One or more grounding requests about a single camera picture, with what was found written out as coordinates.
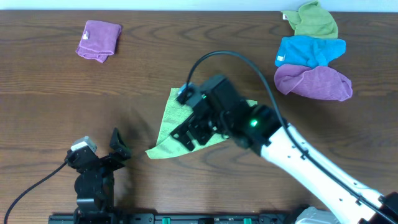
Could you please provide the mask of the light green microfiber cloth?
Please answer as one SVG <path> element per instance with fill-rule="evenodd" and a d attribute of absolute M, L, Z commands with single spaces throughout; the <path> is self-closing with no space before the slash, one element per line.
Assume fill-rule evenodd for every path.
<path fill-rule="evenodd" d="M 191 153 L 182 143 L 170 135 L 178 125 L 182 124 L 192 114 L 190 107 L 182 106 L 176 100 L 178 92 L 178 88 L 171 88 L 170 90 L 156 146 L 146 150 L 146 154 L 150 159 L 169 159 Z"/>

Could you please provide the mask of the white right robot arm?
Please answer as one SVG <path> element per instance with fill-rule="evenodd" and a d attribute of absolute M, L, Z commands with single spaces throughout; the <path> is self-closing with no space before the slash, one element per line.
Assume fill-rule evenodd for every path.
<path fill-rule="evenodd" d="M 340 223 L 397 223 L 397 193 L 384 196 L 352 178 L 266 105 L 250 105 L 223 75 L 184 84 L 176 100 L 192 109 L 171 133 L 193 151 L 215 134 L 280 167 L 323 202 Z"/>

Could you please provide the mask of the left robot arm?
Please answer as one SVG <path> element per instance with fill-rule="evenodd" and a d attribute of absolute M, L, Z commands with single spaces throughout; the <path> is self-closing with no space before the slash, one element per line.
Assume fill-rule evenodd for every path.
<path fill-rule="evenodd" d="M 85 136 L 75 141 L 67 152 L 65 162 L 79 173 L 74 184 L 78 205 L 73 214 L 74 223 L 119 223 L 121 220 L 120 212 L 114 207 L 114 171 L 125 166 L 131 150 L 118 128 L 114 128 L 109 146 L 113 152 L 98 157 L 96 144 Z"/>

